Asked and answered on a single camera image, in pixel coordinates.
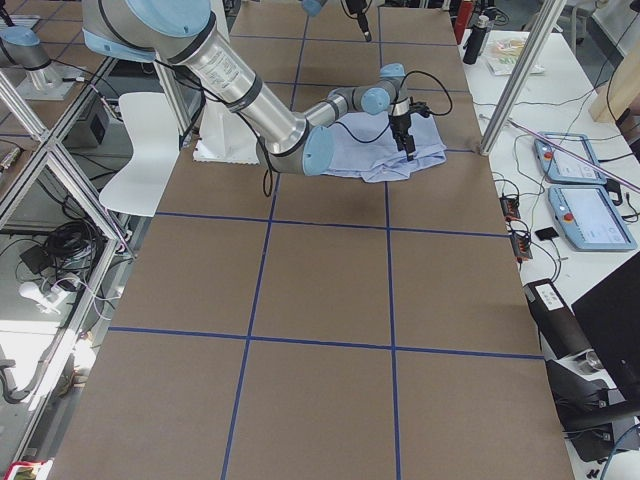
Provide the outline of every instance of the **black bottle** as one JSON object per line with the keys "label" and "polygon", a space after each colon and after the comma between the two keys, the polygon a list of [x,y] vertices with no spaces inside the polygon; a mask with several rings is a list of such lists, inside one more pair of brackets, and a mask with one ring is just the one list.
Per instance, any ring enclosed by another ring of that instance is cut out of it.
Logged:
{"label": "black bottle", "polygon": [[480,15],[478,21],[471,28],[471,35],[467,40],[467,50],[464,53],[462,61],[467,65],[473,65],[478,59],[480,49],[482,48],[482,42],[487,35],[487,25],[489,24],[489,17],[486,15]]}

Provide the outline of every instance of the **white chair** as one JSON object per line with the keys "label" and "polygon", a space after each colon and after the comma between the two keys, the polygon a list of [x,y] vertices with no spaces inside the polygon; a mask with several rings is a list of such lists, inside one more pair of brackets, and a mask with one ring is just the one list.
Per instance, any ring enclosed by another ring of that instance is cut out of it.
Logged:
{"label": "white chair", "polygon": [[[544,0],[538,0],[538,3],[542,5]],[[571,22],[571,51],[576,54],[576,45],[578,44],[578,38],[584,39],[587,36],[587,21],[593,16],[593,14],[599,8],[605,7],[609,3],[609,0],[567,0],[562,13],[561,18],[567,18]],[[539,12],[534,15],[531,21],[525,27],[529,30],[533,25],[533,22],[538,18]],[[578,36],[578,20],[580,20],[580,36]]]}
{"label": "white chair", "polygon": [[122,120],[133,156],[100,192],[109,210],[153,217],[180,154],[178,125],[162,93],[127,93],[120,97]]}

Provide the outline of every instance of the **white cloth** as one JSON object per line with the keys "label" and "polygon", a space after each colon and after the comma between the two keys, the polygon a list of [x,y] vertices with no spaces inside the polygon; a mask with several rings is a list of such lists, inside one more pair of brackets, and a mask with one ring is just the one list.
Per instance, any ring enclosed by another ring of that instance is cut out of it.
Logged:
{"label": "white cloth", "polygon": [[[375,138],[388,124],[386,112],[371,116],[367,113],[349,113],[340,119],[359,139]],[[387,131],[375,142],[356,142],[340,125],[330,127],[335,141],[333,160],[325,175],[362,178],[375,183],[406,180],[413,172],[444,163],[447,148],[440,139],[433,117],[411,116],[409,133],[413,135],[416,153],[408,161],[405,152],[398,152],[396,142]]]}

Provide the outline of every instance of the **red object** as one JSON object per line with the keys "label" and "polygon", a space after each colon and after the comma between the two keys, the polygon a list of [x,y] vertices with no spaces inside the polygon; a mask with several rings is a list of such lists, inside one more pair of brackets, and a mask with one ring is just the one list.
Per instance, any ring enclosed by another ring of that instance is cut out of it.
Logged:
{"label": "red object", "polygon": [[464,30],[467,28],[469,20],[471,20],[475,5],[476,0],[463,0],[460,4],[460,8],[458,8],[458,17],[456,18],[456,23],[453,26],[453,34],[456,36],[456,43],[458,45],[462,42]]}

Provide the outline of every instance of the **white label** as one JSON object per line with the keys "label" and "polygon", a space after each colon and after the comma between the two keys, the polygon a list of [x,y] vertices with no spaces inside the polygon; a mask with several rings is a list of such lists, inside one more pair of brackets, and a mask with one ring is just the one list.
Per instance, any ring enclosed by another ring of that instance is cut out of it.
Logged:
{"label": "white label", "polygon": [[229,55],[222,50],[216,52],[211,62],[200,70],[209,84],[216,90],[227,88],[240,73],[240,68]]}
{"label": "white label", "polygon": [[551,285],[538,285],[536,290],[549,311],[564,307],[562,300],[558,298],[558,294]]}

